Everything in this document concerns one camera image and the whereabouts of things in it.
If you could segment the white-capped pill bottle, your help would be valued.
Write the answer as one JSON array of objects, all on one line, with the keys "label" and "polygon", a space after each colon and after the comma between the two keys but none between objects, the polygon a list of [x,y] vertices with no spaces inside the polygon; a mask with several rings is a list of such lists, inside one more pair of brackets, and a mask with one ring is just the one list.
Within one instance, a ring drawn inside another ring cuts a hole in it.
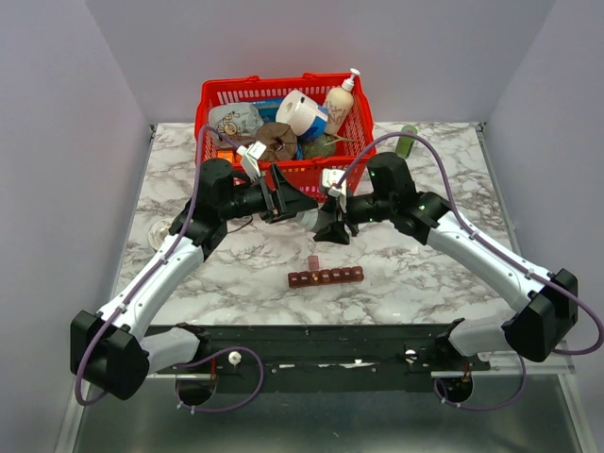
[{"label": "white-capped pill bottle", "polygon": [[306,231],[316,233],[325,226],[325,215],[319,209],[298,212],[295,221]]}]

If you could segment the red weekly pill organizer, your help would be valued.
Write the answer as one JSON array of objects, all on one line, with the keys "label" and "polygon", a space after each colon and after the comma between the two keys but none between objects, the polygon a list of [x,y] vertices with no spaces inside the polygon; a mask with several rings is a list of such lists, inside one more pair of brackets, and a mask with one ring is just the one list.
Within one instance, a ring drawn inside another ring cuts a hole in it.
[{"label": "red weekly pill organizer", "polygon": [[287,275],[290,289],[364,281],[364,271],[359,265],[322,268],[319,258],[315,255],[308,256],[307,264],[306,271],[291,272]]}]

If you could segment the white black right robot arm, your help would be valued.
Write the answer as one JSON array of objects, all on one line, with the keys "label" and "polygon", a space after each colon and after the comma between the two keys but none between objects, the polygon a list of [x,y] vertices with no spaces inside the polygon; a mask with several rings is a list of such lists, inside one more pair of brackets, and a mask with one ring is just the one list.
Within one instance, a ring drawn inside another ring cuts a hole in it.
[{"label": "white black right robot arm", "polygon": [[406,161],[389,152],[369,159],[373,190],[351,196],[343,171],[327,169],[321,189],[327,199],[314,226],[317,242],[348,244],[360,224],[389,221],[400,233],[446,254],[480,278],[508,303],[505,313],[452,322],[434,346],[436,362],[458,368],[478,353],[514,351],[544,361],[578,320],[572,296],[578,280],[536,266],[470,226],[451,204],[433,192],[419,192]]}]

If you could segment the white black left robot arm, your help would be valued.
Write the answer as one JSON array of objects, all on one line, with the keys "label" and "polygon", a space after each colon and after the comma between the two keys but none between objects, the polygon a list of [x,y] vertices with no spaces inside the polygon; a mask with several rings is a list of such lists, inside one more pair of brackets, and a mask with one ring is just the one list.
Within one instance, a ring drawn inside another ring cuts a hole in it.
[{"label": "white black left robot arm", "polygon": [[81,311],[70,325],[70,366],[79,404],[90,403],[82,393],[84,381],[127,400],[151,374],[174,365],[197,373],[208,365],[202,328],[179,325],[156,335],[147,330],[177,286],[225,238],[228,221],[258,214],[279,222],[317,208],[276,165],[270,175],[271,184],[260,177],[237,185],[238,173],[227,160],[197,165],[192,197],[156,255],[109,303],[95,313]]}]

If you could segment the green round vegetable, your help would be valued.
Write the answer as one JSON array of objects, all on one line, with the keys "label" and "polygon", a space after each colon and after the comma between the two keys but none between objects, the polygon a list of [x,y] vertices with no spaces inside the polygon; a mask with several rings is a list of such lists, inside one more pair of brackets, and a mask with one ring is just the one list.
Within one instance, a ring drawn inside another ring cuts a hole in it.
[{"label": "green round vegetable", "polygon": [[323,134],[313,142],[302,144],[303,159],[328,159],[335,155],[337,149],[333,136]]}]

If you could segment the orange small box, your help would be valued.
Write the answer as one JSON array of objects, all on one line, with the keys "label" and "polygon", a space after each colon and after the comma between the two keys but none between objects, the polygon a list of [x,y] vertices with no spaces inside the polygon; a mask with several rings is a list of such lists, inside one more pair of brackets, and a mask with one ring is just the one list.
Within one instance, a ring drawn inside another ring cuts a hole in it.
[{"label": "orange small box", "polygon": [[217,157],[219,159],[225,159],[231,163],[234,163],[236,161],[235,154],[232,150],[218,150]]}]

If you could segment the red plastic shopping basket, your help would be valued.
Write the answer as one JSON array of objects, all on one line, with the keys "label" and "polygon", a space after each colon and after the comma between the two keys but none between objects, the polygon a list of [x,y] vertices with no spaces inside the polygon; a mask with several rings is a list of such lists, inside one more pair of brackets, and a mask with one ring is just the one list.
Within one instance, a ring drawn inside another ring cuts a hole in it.
[{"label": "red plastic shopping basket", "polygon": [[259,167],[266,171],[276,163],[285,176],[313,198],[325,198],[319,187],[323,170],[346,169],[373,137],[373,117],[361,81],[355,78],[353,104],[334,136],[315,125],[310,134],[296,134],[294,126],[277,118],[277,110],[292,91],[321,105],[330,91],[348,75],[305,73],[298,77],[213,79],[204,82],[197,107],[193,135],[201,126],[211,126],[238,144],[260,141],[266,146]]}]

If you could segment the white toilet paper roll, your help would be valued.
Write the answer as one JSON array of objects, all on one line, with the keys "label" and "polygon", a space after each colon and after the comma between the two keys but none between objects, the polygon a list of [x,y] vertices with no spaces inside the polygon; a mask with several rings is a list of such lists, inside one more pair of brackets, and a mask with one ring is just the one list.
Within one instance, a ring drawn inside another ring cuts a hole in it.
[{"label": "white toilet paper roll", "polygon": [[296,136],[302,136],[310,129],[317,111],[317,104],[313,99],[299,90],[292,90],[277,109],[276,121],[289,125]]}]

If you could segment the blue package in basket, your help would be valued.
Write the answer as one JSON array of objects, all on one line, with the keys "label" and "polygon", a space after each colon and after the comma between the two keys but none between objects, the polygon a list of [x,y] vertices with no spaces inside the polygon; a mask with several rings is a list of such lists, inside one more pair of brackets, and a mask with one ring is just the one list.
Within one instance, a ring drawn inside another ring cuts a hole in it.
[{"label": "blue package in basket", "polygon": [[254,106],[264,123],[274,123],[282,101],[282,98],[264,99],[254,102]]}]

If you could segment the grey cartoon snack bag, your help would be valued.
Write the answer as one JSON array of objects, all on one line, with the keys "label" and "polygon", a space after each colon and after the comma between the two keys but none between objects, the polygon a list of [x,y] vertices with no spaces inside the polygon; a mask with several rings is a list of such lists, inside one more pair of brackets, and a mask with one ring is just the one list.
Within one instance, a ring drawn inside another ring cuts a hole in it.
[{"label": "grey cartoon snack bag", "polygon": [[254,137],[264,125],[257,107],[252,103],[230,103],[209,111],[208,125],[218,130],[233,142]]}]

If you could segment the cream pump lotion bottle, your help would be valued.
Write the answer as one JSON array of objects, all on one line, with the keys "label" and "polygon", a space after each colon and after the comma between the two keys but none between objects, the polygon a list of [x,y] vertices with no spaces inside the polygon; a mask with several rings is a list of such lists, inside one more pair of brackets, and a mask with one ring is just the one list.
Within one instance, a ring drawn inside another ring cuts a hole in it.
[{"label": "cream pump lotion bottle", "polygon": [[355,86],[356,78],[361,72],[356,68],[349,70],[350,75],[342,82],[341,85],[329,90],[323,107],[327,110],[327,125],[325,133],[335,136],[342,127],[345,118],[354,104],[354,96],[352,94]]}]

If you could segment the green cylindrical can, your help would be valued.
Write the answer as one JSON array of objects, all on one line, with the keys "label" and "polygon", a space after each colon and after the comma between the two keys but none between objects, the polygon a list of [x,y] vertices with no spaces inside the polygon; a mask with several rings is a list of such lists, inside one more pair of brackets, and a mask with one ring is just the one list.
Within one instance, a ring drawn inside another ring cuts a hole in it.
[{"label": "green cylindrical can", "polygon": [[[403,133],[416,135],[418,129],[413,125],[404,125],[401,129]],[[407,159],[412,151],[415,140],[411,137],[400,136],[397,140],[395,153],[402,159]]]}]

